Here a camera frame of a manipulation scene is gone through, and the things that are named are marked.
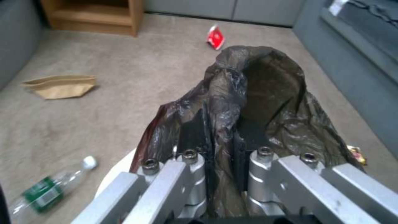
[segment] bolt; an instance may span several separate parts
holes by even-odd
[[[273,150],[267,146],[261,146],[257,149],[257,157],[262,161],[268,163],[272,161]]]
[[[196,150],[187,149],[182,153],[182,161],[188,165],[196,163],[198,161],[198,153]]]
[[[300,160],[307,164],[307,166],[309,166],[311,169],[316,169],[316,166],[319,162],[318,157],[315,154],[309,152],[302,153],[300,155]]]
[[[142,164],[142,171],[145,175],[154,175],[159,171],[159,161],[156,159],[147,159]]]

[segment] white bottle cap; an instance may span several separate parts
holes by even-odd
[[[97,160],[93,156],[87,156],[83,159],[84,169],[94,169],[97,166]]]

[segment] green bottle label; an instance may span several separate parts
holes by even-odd
[[[61,189],[50,177],[46,177],[33,185],[23,192],[22,195],[25,197],[26,201],[32,203],[33,208],[38,213],[42,213],[51,208],[63,197]]]

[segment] plastic bag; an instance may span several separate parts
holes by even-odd
[[[131,165],[165,162],[196,148],[206,159],[208,215],[247,216],[249,155],[261,145],[279,157],[310,151],[326,167],[349,162],[361,169],[317,100],[303,70],[270,47],[233,46],[207,68],[204,79],[179,100],[161,105]]]

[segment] red wrapper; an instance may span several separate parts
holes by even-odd
[[[219,50],[224,44],[225,38],[217,25],[210,28],[207,34],[207,42],[216,50]]]

